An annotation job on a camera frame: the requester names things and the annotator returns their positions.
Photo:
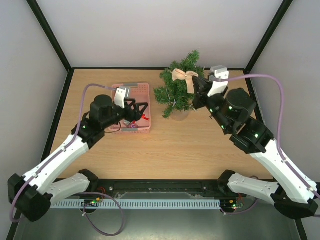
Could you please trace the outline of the beige felt ornament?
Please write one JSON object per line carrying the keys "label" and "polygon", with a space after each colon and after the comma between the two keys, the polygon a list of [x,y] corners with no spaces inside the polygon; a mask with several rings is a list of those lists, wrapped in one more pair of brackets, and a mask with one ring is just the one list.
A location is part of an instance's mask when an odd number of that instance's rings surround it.
{"label": "beige felt ornament", "polygon": [[195,93],[195,89],[194,89],[194,83],[193,83],[193,77],[199,77],[199,74],[194,72],[194,71],[187,71],[184,72],[178,68],[175,68],[172,71],[172,80],[176,81],[176,80],[185,80],[186,82],[186,86],[187,86],[187,93],[188,94],[194,94]]}

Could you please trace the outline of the pink plastic basket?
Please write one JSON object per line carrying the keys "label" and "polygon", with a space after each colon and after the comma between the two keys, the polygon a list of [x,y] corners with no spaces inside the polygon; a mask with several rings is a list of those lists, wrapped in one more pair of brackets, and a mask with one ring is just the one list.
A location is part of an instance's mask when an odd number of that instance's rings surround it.
{"label": "pink plastic basket", "polygon": [[139,107],[142,113],[140,120],[129,122],[128,120],[121,120],[121,128],[119,125],[110,126],[107,131],[115,132],[115,134],[143,134],[149,133],[151,129],[151,100],[150,100],[150,86],[146,82],[140,83],[117,83],[113,84],[112,88],[129,88],[129,97],[135,99],[136,103],[147,103]]}

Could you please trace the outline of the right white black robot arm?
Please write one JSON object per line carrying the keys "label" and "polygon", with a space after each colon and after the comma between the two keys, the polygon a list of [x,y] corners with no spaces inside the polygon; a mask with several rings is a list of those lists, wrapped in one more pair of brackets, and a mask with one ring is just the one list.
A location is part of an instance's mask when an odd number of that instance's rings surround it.
{"label": "right white black robot arm", "polygon": [[194,76],[195,109],[207,108],[210,117],[221,127],[223,134],[245,154],[261,163],[274,177],[273,182],[245,177],[225,170],[217,180],[218,191],[245,194],[263,200],[282,215],[293,219],[319,217],[319,186],[308,178],[279,147],[274,134],[251,114],[256,102],[243,88],[229,90],[225,79]]}

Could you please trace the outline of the small green christmas tree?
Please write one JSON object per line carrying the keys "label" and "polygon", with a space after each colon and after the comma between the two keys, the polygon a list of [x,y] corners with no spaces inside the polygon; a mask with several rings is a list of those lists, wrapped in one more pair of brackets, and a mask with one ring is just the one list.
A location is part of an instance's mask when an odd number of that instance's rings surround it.
{"label": "small green christmas tree", "polygon": [[163,86],[158,86],[153,89],[155,100],[158,104],[165,106],[162,112],[162,117],[164,119],[170,118],[173,113],[187,113],[190,110],[178,110],[172,108],[169,105],[169,98],[167,91],[175,98],[187,97],[193,101],[194,94],[188,94],[187,84],[185,80],[173,81],[172,72],[174,69],[179,69],[184,72],[193,71],[197,73],[200,77],[204,77],[204,69],[198,65],[198,60],[200,59],[200,52],[198,50],[193,50],[188,53],[188,55],[181,59],[180,61],[173,61],[169,67],[163,70],[159,77],[164,82]]}

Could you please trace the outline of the clear led string lights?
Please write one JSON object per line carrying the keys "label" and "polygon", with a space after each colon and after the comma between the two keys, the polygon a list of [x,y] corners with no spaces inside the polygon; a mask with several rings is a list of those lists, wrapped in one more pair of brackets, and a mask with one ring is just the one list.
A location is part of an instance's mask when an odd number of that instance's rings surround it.
{"label": "clear led string lights", "polygon": [[168,96],[169,105],[172,106],[173,109],[177,110],[186,110],[186,111],[196,111],[195,106],[193,105],[191,99],[187,97],[178,97],[177,99],[174,98],[168,91],[166,91]]}

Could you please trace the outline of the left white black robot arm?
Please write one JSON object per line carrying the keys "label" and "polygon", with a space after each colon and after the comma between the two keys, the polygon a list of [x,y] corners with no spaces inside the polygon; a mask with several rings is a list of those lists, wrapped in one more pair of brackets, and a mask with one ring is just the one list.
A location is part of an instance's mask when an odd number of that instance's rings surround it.
{"label": "left white black robot arm", "polygon": [[23,176],[13,174],[8,179],[11,205],[31,222],[42,218],[51,206],[47,193],[49,185],[72,162],[100,141],[105,136],[106,128],[122,120],[140,120],[149,106],[147,102],[136,102],[133,98],[126,98],[123,102],[122,106],[117,106],[108,95],[96,96],[89,112],[82,116],[66,142],[30,173]]}

